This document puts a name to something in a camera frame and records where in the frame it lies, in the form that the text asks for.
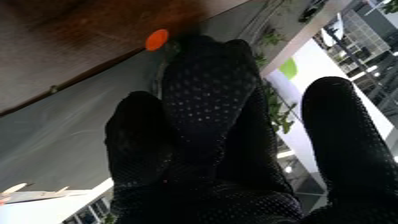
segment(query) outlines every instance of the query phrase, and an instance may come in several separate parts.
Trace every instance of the white light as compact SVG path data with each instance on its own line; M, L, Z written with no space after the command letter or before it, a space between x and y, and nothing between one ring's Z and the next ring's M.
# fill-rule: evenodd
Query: white light
M14 193L16 191L20 191L22 188L25 188L27 185L29 185L27 183L22 183L22 184L14 185L14 186L4 191L2 194L4 194L4 195L9 195L9 194Z
M364 76L364 72L359 72L357 75L352 76L350 80L356 80L357 78L361 78Z
M293 172L293 168L292 168L292 166L286 166L286 168L285 168L285 172L286 172L286 173L292 173L292 172Z
M366 69L366 72L373 72L377 70L379 66L373 65L368 69Z
M288 156L293 156L295 155L295 152L293 151L286 151L286 152L281 152L277 153L277 159L288 157Z
M55 194L64 193L64 191L68 190L68 188L70 188L70 186L66 186L66 187L55 192Z

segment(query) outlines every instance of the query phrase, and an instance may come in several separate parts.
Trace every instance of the tree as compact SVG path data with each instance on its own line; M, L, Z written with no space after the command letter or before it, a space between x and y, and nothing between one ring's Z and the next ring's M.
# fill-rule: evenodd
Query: tree
M391 0L391 2L384 6L386 14L398 12L398 0Z

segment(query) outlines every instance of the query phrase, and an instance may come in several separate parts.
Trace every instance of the white wall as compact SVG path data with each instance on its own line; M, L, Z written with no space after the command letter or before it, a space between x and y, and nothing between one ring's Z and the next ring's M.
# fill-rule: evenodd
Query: white wall
M71 196L43 201L25 202L4 205L0 207L0 223L2 224L59 224L77 211L86 207L87 203L102 196L114 186L112 179L91 190L82 196Z

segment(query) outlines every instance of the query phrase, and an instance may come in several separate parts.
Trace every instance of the orange light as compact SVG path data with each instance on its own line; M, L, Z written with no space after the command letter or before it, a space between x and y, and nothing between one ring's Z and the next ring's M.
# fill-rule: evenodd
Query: orange light
M165 29L160 29L153 32L153 34L146 39L146 50L157 51L164 47L167 40L169 40L169 31Z

